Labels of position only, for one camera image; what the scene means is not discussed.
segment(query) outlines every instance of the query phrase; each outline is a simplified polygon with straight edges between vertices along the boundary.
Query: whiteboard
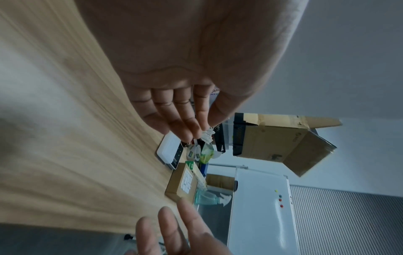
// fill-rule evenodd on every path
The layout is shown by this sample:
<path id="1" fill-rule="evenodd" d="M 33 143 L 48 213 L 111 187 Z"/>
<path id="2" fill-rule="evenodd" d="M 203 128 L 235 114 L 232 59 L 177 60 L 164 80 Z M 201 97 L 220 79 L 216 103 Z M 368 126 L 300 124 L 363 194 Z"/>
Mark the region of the whiteboard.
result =
<path id="1" fill-rule="evenodd" d="M 238 190 L 234 193 L 228 237 L 231 252 L 298 254 L 287 177 L 237 168 L 236 180 Z"/>

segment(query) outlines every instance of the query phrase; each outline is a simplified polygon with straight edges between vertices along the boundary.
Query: gray floor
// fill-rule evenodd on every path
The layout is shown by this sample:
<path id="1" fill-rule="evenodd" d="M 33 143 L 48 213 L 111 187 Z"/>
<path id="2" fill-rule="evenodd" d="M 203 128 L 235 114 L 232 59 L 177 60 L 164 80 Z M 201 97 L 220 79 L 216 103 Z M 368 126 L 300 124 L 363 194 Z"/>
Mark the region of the gray floor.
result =
<path id="1" fill-rule="evenodd" d="M 124 235 L 0 224 L 1 255 L 123 255 L 136 250 Z"/>

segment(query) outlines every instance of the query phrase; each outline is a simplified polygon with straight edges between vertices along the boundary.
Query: wooden table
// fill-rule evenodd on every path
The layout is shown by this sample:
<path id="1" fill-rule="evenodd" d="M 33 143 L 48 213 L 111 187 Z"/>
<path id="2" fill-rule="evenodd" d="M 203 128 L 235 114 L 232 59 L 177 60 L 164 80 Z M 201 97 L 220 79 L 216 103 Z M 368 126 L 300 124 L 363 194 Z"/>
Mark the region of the wooden table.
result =
<path id="1" fill-rule="evenodd" d="M 162 206 L 177 213 L 161 139 L 73 1 L 0 2 L 0 223 L 158 231 Z"/>

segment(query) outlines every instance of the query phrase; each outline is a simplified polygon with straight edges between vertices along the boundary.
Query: white electronic device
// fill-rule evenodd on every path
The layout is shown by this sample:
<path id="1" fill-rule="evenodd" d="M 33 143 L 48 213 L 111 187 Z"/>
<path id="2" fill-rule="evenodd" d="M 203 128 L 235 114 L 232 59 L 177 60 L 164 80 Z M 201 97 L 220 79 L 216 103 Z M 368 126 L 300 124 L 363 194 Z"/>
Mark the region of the white electronic device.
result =
<path id="1" fill-rule="evenodd" d="M 169 166 L 170 169 L 175 170 L 179 164 L 183 152 L 181 140 L 171 131 L 164 136 L 162 142 L 157 150 L 158 157 Z"/>

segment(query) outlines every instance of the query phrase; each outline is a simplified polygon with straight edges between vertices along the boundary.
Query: open cardboard box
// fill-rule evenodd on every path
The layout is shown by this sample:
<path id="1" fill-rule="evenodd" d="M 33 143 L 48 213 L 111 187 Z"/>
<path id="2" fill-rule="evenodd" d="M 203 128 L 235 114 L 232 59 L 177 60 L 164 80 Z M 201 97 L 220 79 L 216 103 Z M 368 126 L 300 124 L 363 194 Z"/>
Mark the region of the open cardboard box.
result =
<path id="1" fill-rule="evenodd" d="M 340 125 L 333 118 L 236 113 L 233 155 L 280 162 L 302 176 L 336 149 L 315 129 Z"/>

